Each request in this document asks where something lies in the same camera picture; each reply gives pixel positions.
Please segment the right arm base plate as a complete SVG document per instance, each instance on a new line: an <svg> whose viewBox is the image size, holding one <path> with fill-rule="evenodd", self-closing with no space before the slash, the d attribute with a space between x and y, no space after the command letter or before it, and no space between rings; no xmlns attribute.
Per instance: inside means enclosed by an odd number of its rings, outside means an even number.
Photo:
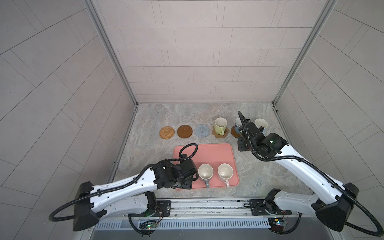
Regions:
<svg viewBox="0 0 384 240"><path fill-rule="evenodd" d="M283 211L278 208L274 201L266 201L262 199L249 200L243 204L244 208L251 209L253 216L282 216L291 215L291 211Z"/></svg>

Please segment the brown wooden coaster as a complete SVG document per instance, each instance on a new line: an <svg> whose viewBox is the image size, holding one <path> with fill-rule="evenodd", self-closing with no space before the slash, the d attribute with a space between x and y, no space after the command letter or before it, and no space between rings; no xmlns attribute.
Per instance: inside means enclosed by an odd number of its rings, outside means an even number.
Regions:
<svg viewBox="0 0 384 240"><path fill-rule="evenodd" d="M189 125L181 125L177 129L177 134L182 139L187 139L193 134L193 129Z"/></svg>
<svg viewBox="0 0 384 240"><path fill-rule="evenodd" d="M231 128L231 134L232 134L232 136L234 137L234 138L239 138L240 136L241 136L241 134L238 134L237 132L236 132L236 127L235 126L232 126L232 128Z"/></svg>

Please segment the blue floral mug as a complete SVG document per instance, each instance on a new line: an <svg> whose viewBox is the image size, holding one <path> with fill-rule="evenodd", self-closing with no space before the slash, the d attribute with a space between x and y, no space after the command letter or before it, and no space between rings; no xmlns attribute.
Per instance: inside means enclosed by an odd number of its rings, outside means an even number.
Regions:
<svg viewBox="0 0 384 240"><path fill-rule="evenodd" d="M239 128L242 126L242 122L241 122L241 119L240 118L237 118L235 120L235 133L236 134L240 134L240 131L239 131Z"/></svg>

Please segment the woven rattan coaster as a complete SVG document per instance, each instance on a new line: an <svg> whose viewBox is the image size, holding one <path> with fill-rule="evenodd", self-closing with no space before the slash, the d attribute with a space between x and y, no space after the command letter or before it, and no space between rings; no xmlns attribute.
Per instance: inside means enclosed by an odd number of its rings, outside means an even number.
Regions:
<svg viewBox="0 0 384 240"><path fill-rule="evenodd" d="M175 130L174 130L174 128L172 128L172 127L170 127L170 126L163 127L163 128L161 128L161 130L159 131L159 136L160 136L160 138L163 139L163 140L169 140L169 139L171 139L174 135L175 135Z"/></svg>

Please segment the blue woven round coaster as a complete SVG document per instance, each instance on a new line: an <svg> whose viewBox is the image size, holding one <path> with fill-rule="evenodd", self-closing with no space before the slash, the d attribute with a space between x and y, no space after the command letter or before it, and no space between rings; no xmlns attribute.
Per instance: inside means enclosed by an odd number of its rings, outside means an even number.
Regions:
<svg viewBox="0 0 384 240"><path fill-rule="evenodd" d="M205 138L209 135L210 130L207 125L199 124L195 128L195 134L199 138Z"/></svg>

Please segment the light blue mug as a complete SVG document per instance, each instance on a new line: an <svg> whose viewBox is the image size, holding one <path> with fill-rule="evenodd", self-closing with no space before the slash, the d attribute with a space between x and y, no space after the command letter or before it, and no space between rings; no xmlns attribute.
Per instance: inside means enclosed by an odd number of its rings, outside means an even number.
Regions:
<svg viewBox="0 0 384 240"><path fill-rule="evenodd" d="M258 129L263 128L263 134L266 134L266 128L269 126L268 122L264 119L256 119L255 120L255 125Z"/></svg>

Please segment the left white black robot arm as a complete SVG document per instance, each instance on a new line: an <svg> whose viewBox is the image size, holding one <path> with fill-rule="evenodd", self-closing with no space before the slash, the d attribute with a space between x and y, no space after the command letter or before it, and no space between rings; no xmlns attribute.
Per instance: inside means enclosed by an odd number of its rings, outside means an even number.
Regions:
<svg viewBox="0 0 384 240"><path fill-rule="evenodd" d="M54 210L48 217L51 222L73 221L73 231L86 230L100 219L113 214L153 213L158 205L155 190L187 189L199 178L192 158L198 151L195 143L182 147L194 147L190 156L179 152L177 159L164 159L145 166L135 176L94 186L91 182L79 186L75 199Z"/></svg>

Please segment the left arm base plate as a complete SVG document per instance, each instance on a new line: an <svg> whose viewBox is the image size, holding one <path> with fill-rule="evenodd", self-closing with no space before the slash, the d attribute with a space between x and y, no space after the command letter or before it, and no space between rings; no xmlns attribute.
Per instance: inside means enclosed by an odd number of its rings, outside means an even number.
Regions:
<svg viewBox="0 0 384 240"><path fill-rule="evenodd" d="M149 205L149 208L141 214L131 214L131 217L159 218L169 217L171 201L157 201L157 205Z"/></svg>

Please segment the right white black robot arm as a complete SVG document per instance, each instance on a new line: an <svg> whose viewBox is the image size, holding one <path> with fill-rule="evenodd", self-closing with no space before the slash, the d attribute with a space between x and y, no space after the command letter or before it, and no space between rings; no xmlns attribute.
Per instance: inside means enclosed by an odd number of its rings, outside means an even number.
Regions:
<svg viewBox="0 0 384 240"><path fill-rule="evenodd" d="M277 162L313 191L312 195L301 195L273 189L265 198L266 205L272 206L273 210L278 208L315 216L323 225L336 232L348 226L370 236L384 235L379 221L358 202L359 189L354 184L343 184L332 178L301 156L284 138L274 133L265 136L263 127L257 127L241 112L238 115L242 123L239 128L239 151L249 151L262 162ZM348 222L354 207L359 208L372 221L376 231Z"/></svg>

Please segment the cork paw print coaster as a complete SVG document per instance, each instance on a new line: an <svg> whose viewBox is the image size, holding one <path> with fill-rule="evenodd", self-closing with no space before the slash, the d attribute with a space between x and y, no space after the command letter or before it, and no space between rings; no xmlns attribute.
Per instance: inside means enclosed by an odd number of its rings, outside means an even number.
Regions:
<svg viewBox="0 0 384 240"><path fill-rule="evenodd" d="M216 130L215 130L215 127L213 127L213 130L212 130L212 135L214 135L215 136L215 138L217 138L217 139L224 139L224 138L226 138L227 137L227 135L228 135L228 133L229 133L229 129L228 128L226 128L226 130L224 131L224 135L219 135L219 134L217 134L216 133Z"/></svg>

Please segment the green mug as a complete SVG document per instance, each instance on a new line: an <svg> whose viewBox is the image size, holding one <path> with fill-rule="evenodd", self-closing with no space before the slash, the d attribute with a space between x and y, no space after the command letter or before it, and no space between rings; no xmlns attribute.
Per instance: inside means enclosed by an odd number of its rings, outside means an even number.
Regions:
<svg viewBox="0 0 384 240"><path fill-rule="evenodd" d="M228 122L226 119L219 117L215 119L215 133L219 136L224 136L226 133Z"/></svg>

